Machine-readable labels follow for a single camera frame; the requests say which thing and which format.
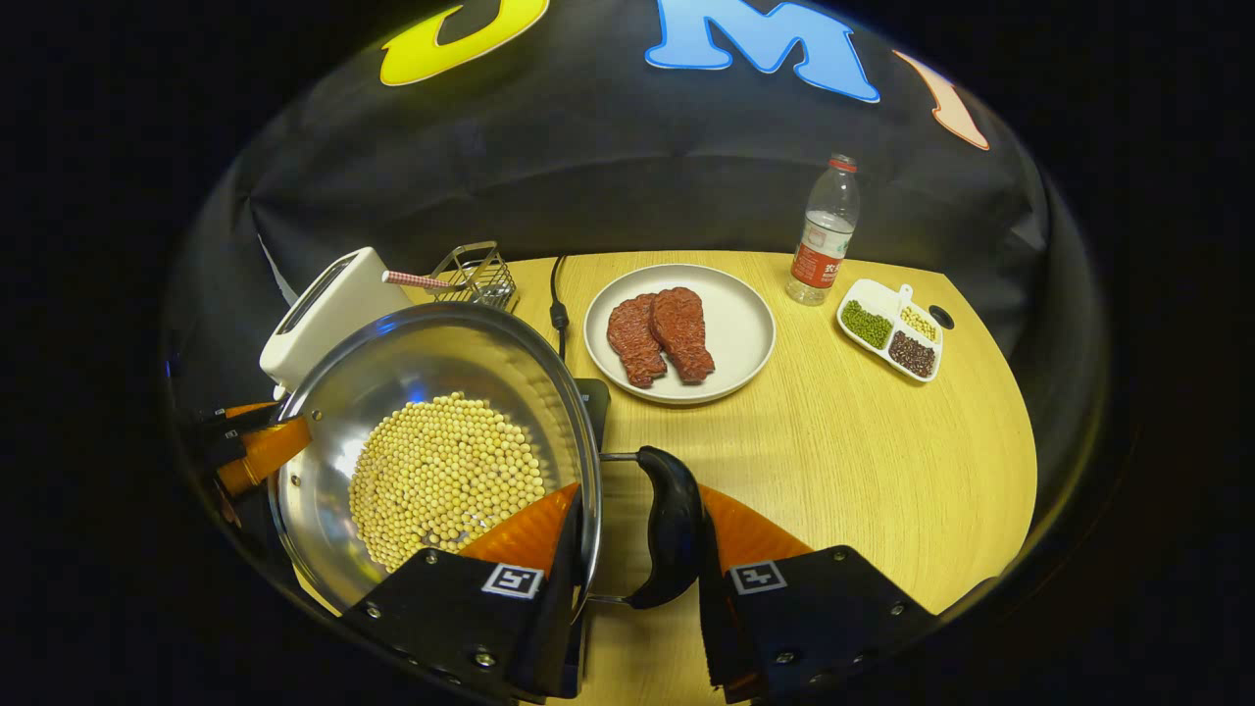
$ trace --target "wire basket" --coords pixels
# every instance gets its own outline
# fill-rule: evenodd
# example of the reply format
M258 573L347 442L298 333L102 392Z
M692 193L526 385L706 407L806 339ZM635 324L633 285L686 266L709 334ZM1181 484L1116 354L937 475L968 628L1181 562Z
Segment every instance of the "wire basket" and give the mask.
M429 288L437 301L474 301L513 312L518 305L518 287L510 275L510 266L501 258L496 240L459 245L444 256L432 272L439 278L453 270L448 286Z

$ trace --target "white plate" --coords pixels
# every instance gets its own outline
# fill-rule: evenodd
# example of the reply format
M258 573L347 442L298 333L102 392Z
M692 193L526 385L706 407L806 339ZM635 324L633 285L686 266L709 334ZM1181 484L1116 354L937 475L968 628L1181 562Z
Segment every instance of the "white plate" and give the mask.
M932 382L932 380L937 377L937 371L941 370L941 351L943 351L943 341L945 340L945 334L941 332L943 330L941 324L939 324L936 319L932 317L932 313L929 313L920 306L916 306L914 301L911 301L912 292L914 288L909 283L904 283L901 291L894 291L892 288L885 286L884 283L880 283L878 281L873 281L870 278L861 278L850 285L850 290L846 291L846 297L842 298L841 305L837 306L837 313L836 313L837 325L841 326L841 330L846 331L846 335L852 337L855 342L875 352L875 355L884 359L885 362L889 364L897 372L902 374L909 379L917 380L920 382ZM886 319L892 321L894 329L889 331L889 339L885 341L884 347L876 347L871 342L867 342L866 340L860 337L858 334L850 330L846 326L846 321L841 320L841 311L845 311L846 305L853 300L857 300L858 303L862 305L865 311L870 311L872 313L876 313L877 316L885 316ZM919 313L925 321L932 322L932 326L935 327L937 334L936 340L929 340L927 336L915 330L914 327L907 325L906 321L902 320L902 311L907 307ZM936 357L932 360L932 371L930 371L926 377L920 377L912 374L911 371L899 365L897 361L890 359L889 346L894 341L894 336L897 335L897 331L902 331L902 335L906 335L907 337L915 340L920 345L924 345L925 347L931 347L934 350Z
M686 286L702 297L714 372L703 382L684 385L664 352L666 375L643 390L628 382L606 340L610 311L628 298L673 286ZM728 272L702 265L654 265L628 272L597 292L584 316L584 344L601 372L628 393L656 403L693 405L730 395L763 370L776 347L776 316L753 287Z

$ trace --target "yellow letter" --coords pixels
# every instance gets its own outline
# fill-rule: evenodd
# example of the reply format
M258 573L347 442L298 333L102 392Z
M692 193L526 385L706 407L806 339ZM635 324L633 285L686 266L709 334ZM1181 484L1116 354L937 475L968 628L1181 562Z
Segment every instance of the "yellow letter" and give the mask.
M384 85L415 83L482 56L536 24L548 9L548 0L501 0L497 19L488 26L443 46L437 44L444 18L461 9L458 5L423 20L384 44L387 54L379 68L379 80Z
M932 99L937 102L937 107L932 108L932 117L941 123L941 127L981 149L989 149L989 139L980 133L976 123L971 122L971 113L968 112L966 105L963 104L963 99L955 93L954 85L943 78L941 74L902 54L897 49L894 49L894 54L901 56L904 61L919 71L920 78L924 79L929 90L932 92Z

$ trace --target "black cable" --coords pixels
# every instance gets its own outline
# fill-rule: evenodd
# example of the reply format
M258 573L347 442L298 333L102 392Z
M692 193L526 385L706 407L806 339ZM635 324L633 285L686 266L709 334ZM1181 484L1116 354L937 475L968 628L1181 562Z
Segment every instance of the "black cable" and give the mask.
M571 320L566 315L566 306L557 298L557 268L566 260L566 255L560 255L553 260L553 270L550 271L550 296L553 303L550 305L550 322L557 329L557 357L566 362L566 326Z

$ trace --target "blue letter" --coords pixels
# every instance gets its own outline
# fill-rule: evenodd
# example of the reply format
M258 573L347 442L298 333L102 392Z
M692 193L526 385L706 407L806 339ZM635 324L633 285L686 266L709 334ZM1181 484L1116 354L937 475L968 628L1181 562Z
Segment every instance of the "blue letter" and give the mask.
M761 15L742 0L658 0L663 43L645 51L645 60L664 69L725 69L732 54L710 39L710 25L740 49L763 73L773 73L801 41L806 60L793 71L811 85L867 103L880 93L863 75L850 43L851 29L833 18L792 3Z

